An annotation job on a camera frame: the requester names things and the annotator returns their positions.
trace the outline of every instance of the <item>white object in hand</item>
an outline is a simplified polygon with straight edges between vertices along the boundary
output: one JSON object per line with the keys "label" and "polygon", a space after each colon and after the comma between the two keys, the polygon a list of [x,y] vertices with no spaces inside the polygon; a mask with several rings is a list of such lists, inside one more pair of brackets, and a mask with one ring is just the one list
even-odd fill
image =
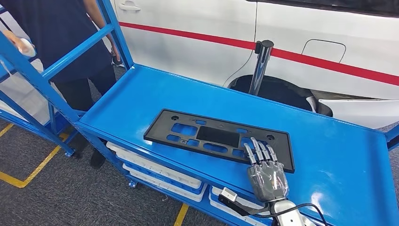
{"label": "white object in hand", "polygon": [[25,46],[27,47],[27,51],[22,51],[21,48],[18,48],[19,52],[21,52],[22,54],[24,54],[25,56],[28,57],[34,57],[36,55],[36,51],[35,48],[33,47],[33,45],[26,39],[21,38],[21,41],[25,44]]}

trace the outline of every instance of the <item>person's arm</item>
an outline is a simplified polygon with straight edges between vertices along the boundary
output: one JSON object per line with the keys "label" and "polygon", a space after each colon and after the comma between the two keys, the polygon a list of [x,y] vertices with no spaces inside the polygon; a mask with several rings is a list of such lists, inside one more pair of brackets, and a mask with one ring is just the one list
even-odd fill
{"label": "person's arm", "polygon": [[13,43],[15,47],[21,49],[22,52],[25,53],[29,51],[28,47],[21,41],[20,38],[16,37],[14,33],[9,30],[3,30],[2,32],[6,36],[6,38],[8,38],[8,40],[10,40],[10,42]]}
{"label": "person's arm", "polygon": [[[103,16],[101,15],[100,9],[98,8],[96,0],[83,0],[85,3],[85,8],[88,15],[91,17],[93,22],[99,27],[100,29],[105,26],[105,22],[103,20]],[[110,34],[107,35],[108,40],[111,42],[112,52],[116,55],[118,61],[120,61],[120,56],[118,50],[115,46],[115,43],[112,40]]]}

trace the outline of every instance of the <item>black pole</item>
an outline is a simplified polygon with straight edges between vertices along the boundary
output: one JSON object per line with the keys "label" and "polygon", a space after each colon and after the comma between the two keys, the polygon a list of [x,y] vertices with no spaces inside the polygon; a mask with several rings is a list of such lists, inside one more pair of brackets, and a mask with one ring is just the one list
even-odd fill
{"label": "black pole", "polygon": [[258,61],[254,75],[252,76],[251,86],[249,87],[248,93],[251,95],[258,95],[273,46],[274,43],[270,40],[258,41],[256,43],[255,53],[258,54]]}

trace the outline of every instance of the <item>blue metal cart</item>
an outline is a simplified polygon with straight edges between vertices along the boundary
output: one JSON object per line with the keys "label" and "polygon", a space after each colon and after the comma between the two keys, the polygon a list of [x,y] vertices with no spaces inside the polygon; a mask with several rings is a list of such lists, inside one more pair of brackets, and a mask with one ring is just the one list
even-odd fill
{"label": "blue metal cart", "polygon": [[[3,55],[59,112],[84,135],[131,184],[141,182],[229,225],[250,225],[212,205],[193,202],[129,175],[100,141],[103,138],[154,162],[206,182],[228,187],[255,200],[246,175],[248,165],[143,139],[163,109],[234,121],[290,134],[295,172],[287,174],[289,199],[320,206],[330,225],[399,225],[388,149],[397,146],[399,127],[388,133],[276,103],[231,89],[134,64],[108,0],[98,0],[107,25],[42,74],[0,35]],[[88,112],[71,109],[48,84],[58,71],[106,34],[115,40],[126,74]],[[319,219],[313,209],[301,209]]]}
{"label": "blue metal cart", "polygon": [[[5,12],[6,10],[0,6],[0,15]],[[2,22],[7,29],[10,29],[1,18],[0,22]],[[37,59],[36,56],[24,56],[24,58],[28,60],[28,62],[32,62]],[[3,56],[0,56],[0,60],[5,66],[5,68],[3,66],[0,67],[0,82],[4,82],[10,77],[11,74],[15,74],[17,71],[14,66],[10,64]],[[55,112],[54,107],[50,103],[48,104],[49,120],[43,123],[32,117],[24,108],[18,105],[18,103],[16,103],[11,97],[1,90],[0,100],[12,108],[17,114],[19,114],[19,116],[23,117],[23,119],[16,116],[16,114],[7,112],[6,110],[0,111],[0,118],[60,145],[65,150],[65,154],[67,156],[73,155],[74,150],[68,147],[66,144],[69,143],[77,134],[77,131],[74,130],[64,142],[60,140],[58,135],[63,132],[64,129],[70,125],[70,123],[62,116],[61,113]]]}

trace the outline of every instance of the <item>gray robotic hand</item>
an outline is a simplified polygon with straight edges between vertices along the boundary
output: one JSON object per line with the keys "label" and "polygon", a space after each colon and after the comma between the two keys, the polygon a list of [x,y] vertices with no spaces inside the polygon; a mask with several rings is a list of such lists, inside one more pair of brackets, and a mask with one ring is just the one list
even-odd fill
{"label": "gray robotic hand", "polygon": [[[295,204],[286,198],[288,183],[283,170],[284,165],[278,162],[277,156],[270,145],[265,146],[254,137],[251,137],[251,141],[255,148],[255,154],[249,144],[244,144],[251,162],[251,166],[247,168],[247,174],[255,196],[258,200],[266,204],[265,207],[262,209],[253,209],[242,205],[237,201],[238,195],[226,187],[220,193],[218,200],[242,216],[273,216],[272,225],[315,226],[307,217],[301,215],[298,209],[282,213],[285,210],[295,207]],[[270,211],[271,215],[258,215],[266,211]]]}
{"label": "gray robotic hand", "polygon": [[270,145],[264,145],[251,137],[255,147],[257,159],[251,147],[244,144],[251,167],[248,167],[247,174],[251,182],[255,196],[262,202],[272,202],[283,199],[288,193],[288,183],[284,174],[284,165],[278,162],[277,156]]}

